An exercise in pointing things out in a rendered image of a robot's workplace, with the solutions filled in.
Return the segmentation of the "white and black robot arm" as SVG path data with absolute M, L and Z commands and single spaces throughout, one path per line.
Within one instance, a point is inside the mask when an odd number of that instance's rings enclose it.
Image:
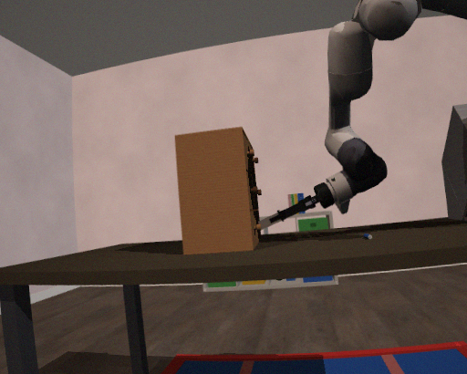
M 467 0 L 358 0 L 351 21 L 329 31 L 325 146 L 343 171 L 327 178 L 326 185 L 342 214 L 348 212 L 351 198 L 377 186 L 388 174 L 383 159 L 350 127 L 350 102 L 366 95 L 371 87 L 375 40 L 404 36 L 422 9 L 467 20 Z

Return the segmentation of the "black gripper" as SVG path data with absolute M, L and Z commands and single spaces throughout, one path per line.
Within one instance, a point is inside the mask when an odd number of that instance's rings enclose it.
M 315 196 L 311 197 L 308 195 L 305 199 L 299 201 L 297 204 L 282 210 L 281 212 L 278 210 L 277 213 L 264 218 L 263 220 L 259 221 L 258 223 L 261 224 L 261 229 L 265 229 L 275 223 L 283 222 L 286 218 L 304 212 L 308 209 L 312 209 L 316 207 L 316 203 L 321 204 L 321 206 L 326 209 L 327 207 L 333 205 L 335 203 L 334 198 L 332 196 L 331 191 L 328 189 L 327 185 L 322 182 L 319 185 L 314 187 Z M 322 201 L 322 202 L 321 202 Z

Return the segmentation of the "brown wooden chest of drawers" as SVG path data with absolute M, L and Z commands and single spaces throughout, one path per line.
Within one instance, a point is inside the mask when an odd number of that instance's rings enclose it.
M 183 255 L 253 251 L 261 241 L 253 246 L 250 212 L 259 209 L 249 205 L 246 172 L 255 176 L 245 165 L 243 132 L 174 135 Z

